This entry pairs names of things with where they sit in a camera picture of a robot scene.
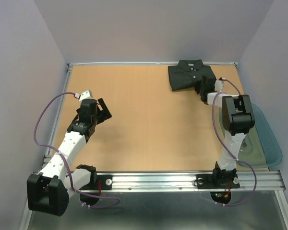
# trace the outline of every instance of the white wall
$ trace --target white wall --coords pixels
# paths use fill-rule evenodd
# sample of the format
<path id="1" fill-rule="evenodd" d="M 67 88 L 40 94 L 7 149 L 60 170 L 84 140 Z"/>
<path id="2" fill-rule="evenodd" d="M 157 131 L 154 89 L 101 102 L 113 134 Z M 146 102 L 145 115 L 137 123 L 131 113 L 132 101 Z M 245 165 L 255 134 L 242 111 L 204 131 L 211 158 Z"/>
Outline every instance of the white wall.
<path id="1" fill-rule="evenodd" d="M 0 0 L 0 230 L 18 229 L 26 180 L 42 165 L 34 144 L 35 122 L 61 92 L 65 61 L 33 0 Z M 38 138 L 48 141 L 56 109 Z"/>
<path id="2" fill-rule="evenodd" d="M 68 63 L 238 61 L 273 0 L 35 0 Z"/>
<path id="3" fill-rule="evenodd" d="M 244 91 L 264 112 L 283 151 L 288 199 L 288 0 L 276 0 L 238 64 Z"/>

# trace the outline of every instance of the folded shirt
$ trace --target folded shirt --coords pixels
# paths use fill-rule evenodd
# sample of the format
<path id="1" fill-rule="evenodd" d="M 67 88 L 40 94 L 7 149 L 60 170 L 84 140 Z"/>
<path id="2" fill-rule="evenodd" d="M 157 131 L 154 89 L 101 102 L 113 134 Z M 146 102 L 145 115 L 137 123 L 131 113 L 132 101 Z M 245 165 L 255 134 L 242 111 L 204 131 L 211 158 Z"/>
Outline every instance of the folded shirt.
<path id="1" fill-rule="evenodd" d="M 169 83 L 172 91 L 194 87 L 199 93 L 203 76 L 216 78 L 210 66 L 202 60 L 179 60 L 177 66 L 168 67 Z"/>

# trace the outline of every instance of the bolt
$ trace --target bolt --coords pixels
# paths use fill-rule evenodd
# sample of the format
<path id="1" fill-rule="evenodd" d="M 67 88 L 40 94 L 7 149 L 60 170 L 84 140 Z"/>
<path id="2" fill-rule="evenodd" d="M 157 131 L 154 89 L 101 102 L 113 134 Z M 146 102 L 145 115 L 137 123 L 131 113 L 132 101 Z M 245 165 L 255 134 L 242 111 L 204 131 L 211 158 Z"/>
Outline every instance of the bolt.
<path id="1" fill-rule="evenodd" d="M 234 183 L 234 184 L 239 184 L 239 179 L 238 179 L 238 177 L 235 177 L 235 178 L 234 178 L 233 183 Z"/>
<path id="2" fill-rule="evenodd" d="M 204 181 L 203 181 L 202 178 L 198 178 L 198 179 L 196 180 L 196 182 L 197 182 L 197 184 L 199 184 L 199 185 L 202 185 L 202 184 L 204 183 Z"/>
<path id="3" fill-rule="evenodd" d="M 112 180 L 111 179 L 106 179 L 106 185 L 111 185 L 112 184 Z"/>

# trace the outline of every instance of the metal floor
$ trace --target metal floor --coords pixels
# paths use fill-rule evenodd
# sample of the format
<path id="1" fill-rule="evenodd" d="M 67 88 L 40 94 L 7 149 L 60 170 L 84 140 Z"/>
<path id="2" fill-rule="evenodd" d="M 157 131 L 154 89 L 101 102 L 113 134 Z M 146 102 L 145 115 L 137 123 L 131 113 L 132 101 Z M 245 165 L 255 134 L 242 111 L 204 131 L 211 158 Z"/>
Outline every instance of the metal floor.
<path id="1" fill-rule="evenodd" d="M 232 192 L 231 203 L 250 194 Z M 121 193 L 109 209 L 82 207 L 73 196 L 61 217 L 33 212 L 30 230 L 283 230 L 286 229 L 274 191 L 257 191 L 247 203 L 221 207 L 209 192 Z"/>

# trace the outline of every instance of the wire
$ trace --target wire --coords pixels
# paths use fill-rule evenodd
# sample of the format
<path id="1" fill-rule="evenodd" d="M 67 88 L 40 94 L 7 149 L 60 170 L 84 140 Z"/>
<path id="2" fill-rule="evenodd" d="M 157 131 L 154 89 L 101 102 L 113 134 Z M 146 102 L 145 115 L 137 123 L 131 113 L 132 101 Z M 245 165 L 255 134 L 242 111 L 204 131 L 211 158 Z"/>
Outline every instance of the wire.
<path id="1" fill-rule="evenodd" d="M 240 161 L 239 159 L 237 159 L 233 154 L 232 152 L 229 150 L 229 148 L 225 145 L 225 143 L 223 142 L 223 140 L 221 139 L 220 135 L 218 134 L 217 132 L 217 129 L 216 129 L 216 119 L 215 119 L 215 104 L 216 104 L 216 99 L 217 97 L 222 94 L 223 92 L 218 92 L 216 94 L 216 96 L 214 97 L 213 99 L 213 102 L 212 102 L 212 124 L 213 124 L 213 129 L 216 133 L 216 137 L 218 138 L 218 140 L 220 141 L 220 143 L 222 144 L 222 146 L 226 149 L 226 151 L 232 156 L 233 159 L 235 159 L 236 161 L 240 162 L 240 163 L 244 163 L 246 164 L 247 166 L 249 166 L 249 168 L 252 170 L 253 174 L 254 174 L 254 178 L 255 178 L 255 183 L 254 183 L 254 188 L 252 190 L 252 193 L 250 194 L 250 196 L 248 198 L 246 198 L 245 200 L 242 200 L 240 202 L 237 202 L 235 204 L 221 204 L 221 203 L 217 203 L 217 204 L 220 204 L 220 205 L 223 205 L 223 206 L 237 206 L 237 205 L 241 205 L 243 203 L 245 203 L 246 201 L 248 201 L 249 199 L 251 199 L 254 194 L 255 194 L 255 190 L 256 190 L 256 187 L 257 187 L 257 176 L 256 176 L 256 172 L 254 170 L 254 168 L 248 164 L 247 162 L 245 161 Z"/>
<path id="2" fill-rule="evenodd" d="M 34 138 L 34 141 L 37 145 L 39 146 L 44 146 L 44 147 L 47 147 L 47 148 L 50 148 L 54 151 L 56 151 L 62 158 L 63 162 L 64 162 L 64 165 L 66 167 L 66 170 L 67 170 L 67 174 L 69 176 L 69 180 L 71 182 L 71 187 L 72 187 L 72 190 L 74 190 L 76 193 L 79 193 L 81 195 L 84 195 L 84 196 L 88 196 L 88 197 L 91 197 L 91 198 L 98 198 L 98 199 L 106 199 L 106 200 L 116 200 L 116 202 L 114 204 L 111 204 L 111 205 L 107 205 L 107 206 L 100 206 L 100 207 L 94 207 L 94 206 L 90 206 L 90 205 L 87 205 L 85 203 L 83 203 L 83 205 L 87 206 L 88 208 L 107 208 L 107 207 L 112 207 L 112 206 L 115 206 L 117 205 L 119 202 L 120 202 L 120 199 L 117 198 L 117 197 L 110 197 L 110 196 L 97 196 L 97 195 L 92 195 L 92 194 L 88 194 L 88 193 L 83 193 L 77 189 L 74 188 L 73 186 L 73 181 L 72 181 L 72 172 L 69 168 L 69 165 L 66 161 L 66 158 L 64 157 L 63 153 L 61 153 L 56 147 L 52 146 L 52 145 L 48 145 L 48 144 L 43 144 L 43 143 L 40 143 L 38 142 L 38 140 L 36 139 L 36 132 L 37 132 L 37 128 L 38 128 L 38 125 L 39 125 L 39 122 L 40 120 L 42 119 L 45 111 L 49 108 L 49 106 L 54 102 L 55 99 L 57 99 L 58 97 L 60 96 L 63 96 L 63 95 L 66 95 L 66 94 L 72 94 L 73 96 L 75 96 L 76 94 L 73 93 L 73 92 L 64 92 L 64 93 L 61 93 L 57 96 L 55 96 L 47 105 L 46 107 L 44 108 L 44 110 L 42 111 L 41 115 L 39 116 L 37 122 L 36 122 L 36 125 L 35 125 L 35 128 L 34 128 L 34 132 L 33 132 L 33 138 Z"/>
<path id="3" fill-rule="evenodd" d="M 226 78 L 221 78 L 222 81 L 227 81 L 229 84 L 231 84 L 238 92 L 239 95 L 241 95 L 240 90 L 237 88 L 237 86 L 234 85 L 230 80 L 227 80 Z"/>
<path id="4" fill-rule="evenodd" d="M 35 141 L 35 143 L 36 143 L 37 145 L 50 148 L 50 149 L 52 149 L 52 150 L 54 150 L 54 151 L 56 151 L 56 152 L 58 152 L 59 150 L 56 149 L 55 147 L 53 147 L 53 146 L 51 146 L 51 145 L 48 145 L 48 144 L 39 143 L 38 140 L 36 139 L 36 132 L 37 132 L 37 128 L 38 128 L 39 122 L 40 122 L 40 120 L 42 119 L 42 117 L 43 117 L 44 113 L 46 112 L 46 110 L 49 108 L 49 106 L 50 106 L 50 105 L 53 103 L 53 101 L 56 100 L 58 97 L 61 97 L 61 96 L 66 95 L 66 94 L 72 94 L 73 96 L 76 95 L 76 94 L 73 93 L 73 92 L 64 92 L 64 93 L 61 93 L 61 94 L 55 96 L 55 97 L 46 105 L 46 107 L 44 108 L 44 110 L 43 110 L 42 113 L 40 114 L 40 116 L 39 116 L 39 118 L 38 118 L 38 120 L 37 120 L 37 123 L 36 123 L 36 125 L 35 125 L 34 132 L 33 132 L 33 138 L 34 138 L 34 141 Z"/>

